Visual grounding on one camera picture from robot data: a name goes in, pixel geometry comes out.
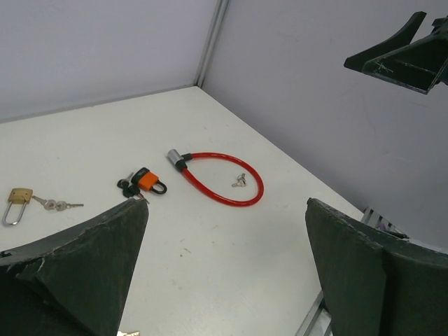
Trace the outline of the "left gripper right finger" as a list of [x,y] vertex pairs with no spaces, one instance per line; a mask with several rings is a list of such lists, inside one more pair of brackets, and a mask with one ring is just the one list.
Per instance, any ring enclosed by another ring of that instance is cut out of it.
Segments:
[[447,334],[447,254],[316,198],[305,222],[334,335]]

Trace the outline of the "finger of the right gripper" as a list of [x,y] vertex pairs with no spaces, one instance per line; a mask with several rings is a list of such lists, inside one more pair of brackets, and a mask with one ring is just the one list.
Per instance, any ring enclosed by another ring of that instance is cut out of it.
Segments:
[[447,36],[432,35],[367,61],[362,68],[383,81],[428,94],[447,83]]
[[344,62],[344,67],[351,70],[362,70],[364,64],[377,57],[395,51],[401,47],[408,46],[418,29],[420,28],[427,13],[423,11],[415,12],[406,24],[391,38],[368,48],[354,56],[348,57]]

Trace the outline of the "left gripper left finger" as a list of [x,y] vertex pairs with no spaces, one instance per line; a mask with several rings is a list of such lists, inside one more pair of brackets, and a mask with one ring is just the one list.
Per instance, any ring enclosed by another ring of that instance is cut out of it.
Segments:
[[1,252],[1,334],[117,335],[148,217],[129,199]]

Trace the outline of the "green cable lock keys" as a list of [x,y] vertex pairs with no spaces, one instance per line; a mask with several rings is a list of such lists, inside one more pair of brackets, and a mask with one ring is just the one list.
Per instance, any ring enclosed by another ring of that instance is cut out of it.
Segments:
[[134,331],[134,332],[122,332],[122,331],[118,331],[117,332],[117,336],[140,336],[141,333],[139,331]]

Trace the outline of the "small padlock silver keys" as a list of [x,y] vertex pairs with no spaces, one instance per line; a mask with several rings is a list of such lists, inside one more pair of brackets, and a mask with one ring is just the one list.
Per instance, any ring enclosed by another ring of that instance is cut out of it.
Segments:
[[47,211],[65,211],[67,209],[83,207],[84,204],[72,204],[65,201],[56,201],[54,199],[43,199],[38,196],[32,196],[33,200],[36,200]]

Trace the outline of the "small brass padlock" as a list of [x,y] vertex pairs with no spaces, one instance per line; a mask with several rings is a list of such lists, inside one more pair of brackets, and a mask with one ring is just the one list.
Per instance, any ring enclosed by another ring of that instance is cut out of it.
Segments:
[[[7,199],[6,210],[3,213],[2,224],[3,225],[17,225],[24,216],[25,210],[31,202],[34,191],[30,188],[13,188]],[[16,217],[10,216],[11,210],[16,212]]]

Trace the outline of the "orange black padlock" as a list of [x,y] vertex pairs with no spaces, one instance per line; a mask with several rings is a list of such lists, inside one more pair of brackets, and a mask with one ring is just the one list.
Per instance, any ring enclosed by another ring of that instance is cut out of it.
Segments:
[[131,182],[145,192],[152,192],[156,195],[164,195],[167,192],[167,186],[146,167],[140,168],[131,178]]

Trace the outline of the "red cable lock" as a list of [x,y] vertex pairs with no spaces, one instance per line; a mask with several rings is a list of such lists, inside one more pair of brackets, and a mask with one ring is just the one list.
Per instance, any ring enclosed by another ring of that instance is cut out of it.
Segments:
[[[175,149],[167,159],[189,184],[208,198],[230,207],[250,207],[263,198],[265,184],[250,164],[238,157],[215,152],[181,154]],[[238,175],[246,174],[246,187],[233,188]]]

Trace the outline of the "red cable lock keys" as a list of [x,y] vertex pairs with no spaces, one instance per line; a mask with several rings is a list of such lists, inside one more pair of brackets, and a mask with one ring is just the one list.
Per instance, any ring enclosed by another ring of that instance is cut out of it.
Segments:
[[246,187],[246,174],[242,173],[242,174],[238,175],[237,181],[232,184],[232,187],[233,188]]

